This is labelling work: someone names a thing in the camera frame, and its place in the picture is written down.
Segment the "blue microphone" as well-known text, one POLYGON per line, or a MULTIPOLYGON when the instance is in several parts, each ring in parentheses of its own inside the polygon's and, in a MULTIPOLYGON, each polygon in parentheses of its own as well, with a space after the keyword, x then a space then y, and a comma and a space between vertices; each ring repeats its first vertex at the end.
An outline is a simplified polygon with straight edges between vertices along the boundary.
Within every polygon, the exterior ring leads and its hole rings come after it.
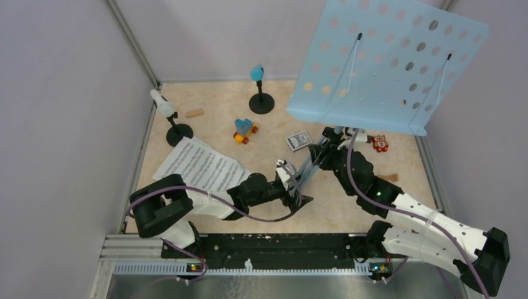
POLYGON ((249 99, 248 106, 252 112, 259 115, 270 113, 275 107, 274 98, 262 90, 263 75, 264 69, 262 64, 256 64, 250 71, 250 78, 255 81, 258 92, 249 99))

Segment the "light blue music stand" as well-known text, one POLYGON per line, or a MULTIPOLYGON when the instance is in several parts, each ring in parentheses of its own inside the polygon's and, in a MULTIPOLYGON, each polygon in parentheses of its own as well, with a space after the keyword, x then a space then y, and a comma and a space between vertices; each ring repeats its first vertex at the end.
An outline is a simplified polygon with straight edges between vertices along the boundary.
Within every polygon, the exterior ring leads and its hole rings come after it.
POLYGON ((489 26, 416 1, 328 1, 288 101, 295 119, 425 136, 489 26))

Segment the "sheet music page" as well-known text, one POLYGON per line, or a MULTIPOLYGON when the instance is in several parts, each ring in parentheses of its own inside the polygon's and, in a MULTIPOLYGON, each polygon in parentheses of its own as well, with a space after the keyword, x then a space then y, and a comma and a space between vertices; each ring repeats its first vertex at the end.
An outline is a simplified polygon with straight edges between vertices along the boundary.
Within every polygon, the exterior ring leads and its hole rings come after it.
POLYGON ((188 186, 221 192, 238 186, 251 174, 242 163, 198 138, 183 138, 153 175, 155 181, 178 174, 188 186))

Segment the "white microphone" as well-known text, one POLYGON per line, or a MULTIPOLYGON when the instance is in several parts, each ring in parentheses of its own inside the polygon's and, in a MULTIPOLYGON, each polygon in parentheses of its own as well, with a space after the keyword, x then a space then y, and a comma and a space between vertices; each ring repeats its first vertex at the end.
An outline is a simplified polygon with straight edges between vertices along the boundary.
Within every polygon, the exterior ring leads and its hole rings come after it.
POLYGON ((150 96, 157 112, 171 125, 166 133, 166 141, 170 146, 175 147, 183 138, 192 138, 194 136, 194 132, 189 125, 175 122, 178 118, 178 113, 174 105, 167 101, 158 90, 152 89, 150 96))

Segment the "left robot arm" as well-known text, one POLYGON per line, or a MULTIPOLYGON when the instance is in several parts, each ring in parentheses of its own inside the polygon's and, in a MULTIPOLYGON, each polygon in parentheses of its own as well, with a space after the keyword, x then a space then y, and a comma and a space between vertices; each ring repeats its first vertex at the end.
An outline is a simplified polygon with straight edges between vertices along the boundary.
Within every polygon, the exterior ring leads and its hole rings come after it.
POLYGON ((195 225, 184 220, 185 216, 236 221, 250 217, 251 207, 279 200, 290 210, 288 215, 278 218, 284 221, 313 201, 299 192, 295 182, 286 170, 277 169, 273 181, 253 173, 235 187, 213 192, 188 186, 181 175, 171 174, 134 192, 126 213, 135 220, 141 238, 158 237, 189 258, 199 251, 200 237, 195 225))

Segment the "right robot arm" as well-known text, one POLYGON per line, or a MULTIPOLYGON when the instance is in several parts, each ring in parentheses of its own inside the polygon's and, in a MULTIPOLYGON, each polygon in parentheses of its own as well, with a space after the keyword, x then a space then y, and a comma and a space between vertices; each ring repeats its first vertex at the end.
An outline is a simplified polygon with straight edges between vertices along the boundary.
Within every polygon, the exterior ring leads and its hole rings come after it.
POLYGON ((404 255, 439 267, 488 297, 498 294, 510 261, 507 234, 458 222, 423 205, 400 187, 374 174, 364 155, 349 141, 309 146, 312 163, 332 171, 348 196, 367 213, 381 218, 365 240, 366 251, 404 255))

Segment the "blue playing card deck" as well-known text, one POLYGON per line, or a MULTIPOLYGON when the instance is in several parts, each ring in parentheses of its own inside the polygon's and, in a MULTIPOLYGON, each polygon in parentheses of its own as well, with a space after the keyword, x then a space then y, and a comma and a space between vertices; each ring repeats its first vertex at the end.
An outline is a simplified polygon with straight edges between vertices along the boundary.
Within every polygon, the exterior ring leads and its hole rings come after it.
POLYGON ((305 130, 287 137, 285 141, 292 152, 303 149, 313 143, 311 137, 308 135, 308 132, 305 130))

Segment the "red owl toy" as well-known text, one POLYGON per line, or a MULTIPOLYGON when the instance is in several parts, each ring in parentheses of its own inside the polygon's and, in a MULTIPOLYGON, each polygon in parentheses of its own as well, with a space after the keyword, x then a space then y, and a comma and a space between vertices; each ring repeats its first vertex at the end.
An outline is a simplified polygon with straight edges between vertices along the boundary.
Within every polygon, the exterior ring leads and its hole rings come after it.
POLYGON ((389 149, 389 144, 385 135, 376 135, 372 137, 372 146, 373 149, 378 153, 385 153, 389 149))

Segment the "blue toy train block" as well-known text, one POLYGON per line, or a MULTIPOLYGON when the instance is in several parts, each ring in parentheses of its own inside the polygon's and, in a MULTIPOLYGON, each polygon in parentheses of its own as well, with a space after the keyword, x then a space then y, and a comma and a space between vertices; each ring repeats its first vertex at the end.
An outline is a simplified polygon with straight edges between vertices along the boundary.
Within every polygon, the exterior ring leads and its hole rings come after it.
POLYGON ((235 133, 233 134, 234 140, 236 143, 247 144, 249 142, 248 137, 251 134, 258 132, 258 127, 255 122, 246 119, 237 118, 235 120, 235 133))

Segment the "light wooden block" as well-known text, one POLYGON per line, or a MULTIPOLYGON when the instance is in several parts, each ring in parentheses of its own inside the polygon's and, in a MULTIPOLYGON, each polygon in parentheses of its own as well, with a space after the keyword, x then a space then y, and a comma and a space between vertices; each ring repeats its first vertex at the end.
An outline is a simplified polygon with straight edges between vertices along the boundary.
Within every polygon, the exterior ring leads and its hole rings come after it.
POLYGON ((189 110, 185 113, 186 118, 195 118, 204 115, 205 111, 202 108, 189 110))

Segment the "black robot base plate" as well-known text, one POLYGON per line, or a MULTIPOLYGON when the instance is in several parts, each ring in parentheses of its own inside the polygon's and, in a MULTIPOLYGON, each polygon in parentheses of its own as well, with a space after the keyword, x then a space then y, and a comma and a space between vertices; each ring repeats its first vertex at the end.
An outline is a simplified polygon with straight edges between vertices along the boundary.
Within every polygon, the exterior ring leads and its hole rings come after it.
POLYGON ((186 251, 211 270, 239 269, 249 260, 257 270, 352 269, 359 262, 397 257, 365 234, 202 234, 186 251))

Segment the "aluminium frame rail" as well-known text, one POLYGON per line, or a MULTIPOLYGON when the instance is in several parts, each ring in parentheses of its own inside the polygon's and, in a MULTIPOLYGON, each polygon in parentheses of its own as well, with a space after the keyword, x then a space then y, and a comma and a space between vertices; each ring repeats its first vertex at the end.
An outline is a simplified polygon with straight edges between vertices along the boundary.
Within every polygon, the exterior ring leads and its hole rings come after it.
POLYGON ((139 165, 154 112, 149 91, 160 86, 144 45, 131 25, 125 6, 128 1, 102 1, 112 23, 105 33, 117 31, 111 41, 109 75, 104 79, 102 99, 109 105, 94 119, 102 130, 97 134, 98 149, 93 164, 98 166, 91 196, 96 199, 97 221, 103 235, 118 234, 125 222, 127 197, 137 185, 139 165))

